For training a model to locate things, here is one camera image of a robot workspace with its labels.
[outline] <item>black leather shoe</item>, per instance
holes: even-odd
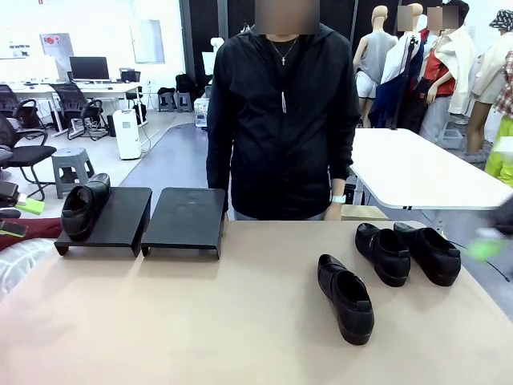
[[[411,257],[430,281],[439,286],[451,286],[456,281],[462,268],[460,252],[436,230],[396,223],[394,232],[408,245]]]
[[[63,206],[63,230],[73,241],[87,239],[111,194],[111,178],[98,174],[84,186],[73,188]]]
[[[366,344],[374,328],[374,312],[362,280],[328,254],[319,257],[317,280],[337,311],[344,340],[353,345]]]
[[[410,253],[393,230],[362,223],[356,230],[355,243],[360,254],[374,263],[374,270],[384,283],[393,287],[405,284],[410,273]]]

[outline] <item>red fabric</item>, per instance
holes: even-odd
[[[427,28],[424,28],[423,30],[420,31],[420,39],[421,41],[423,41],[424,43],[427,42],[427,37],[429,36],[430,34],[430,30],[428,30]]]
[[[506,79],[506,86],[497,97],[495,108],[508,118],[513,119],[513,51],[507,54],[503,74]]]
[[[434,56],[434,52],[431,52],[430,57],[427,60],[424,78],[430,80],[433,83],[443,77],[447,72],[449,72],[449,69],[440,60],[438,60],[436,56]],[[438,87],[436,96],[451,96],[454,94],[455,89],[456,79],[452,78],[451,80],[446,81],[444,84]]]
[[[0,251],[18,242],[26,241],[27,239],[58,238],[63,231],[61,218],[7,219],[6,221],[28,226],[29,229],[26,232],[26,236],[23,238],[0,235]]]

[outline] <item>dehumidifier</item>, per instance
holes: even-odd
[[[122,160],[141,157],[139,127],[134,110],[118,110],[112,114],[115,137],[118,140],[119,157]]]

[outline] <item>black hooded jacket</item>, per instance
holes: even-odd
[[[303,220],[329,206],[330,177],[349,175],[360,117],[351,49],[346,38],[321,25],[319,33],[302,36],[295,67],[282,80],[268,44],[251,29],[217,52],[208,187],[228,191],[231,169],[237,212]]]

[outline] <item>smartwatch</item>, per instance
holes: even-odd
[[[343,205],[345,203],[345,200],[345,195],[333,195],[331,197],[331,203],[340,203],[341,205]]]

